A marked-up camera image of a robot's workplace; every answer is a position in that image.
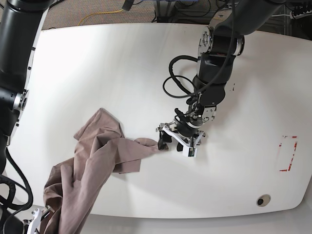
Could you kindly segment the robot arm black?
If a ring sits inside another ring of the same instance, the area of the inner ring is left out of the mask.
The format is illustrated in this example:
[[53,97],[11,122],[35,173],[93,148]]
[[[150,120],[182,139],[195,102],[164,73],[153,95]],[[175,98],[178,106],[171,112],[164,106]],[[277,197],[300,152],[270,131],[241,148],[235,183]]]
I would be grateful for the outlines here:
[[28,101],[26,89],[38,38],[51,0],[7,0],[0,19],[0,171],[7,162],[21,177],[20,185],[1,175],[0,182],[9,188],[0,198],[0,232],[22,234],[26,225],[16,214],[33,205],[30,185],[9,154],[8,146]]
[[[205,137],[201,127],[214,120],[217,105],[225,98],[225,86],[234,59],[243,53],[245,36],[259,29],[283,4],[284,0],[231,1],[231,14],[215,27],[204,28],[197,57],[181,55],[170,61],[169,78],[185,93],[188,110],[175,109],[174,120],[157,127],[159,150],[165,150],[175,139],[177,151],[186,157],[196,157],[197,147]],[[197,63],[197,74],[190,81],[193,91],[182,85],[181,76],[174,74],[173,66],[180,60]]]

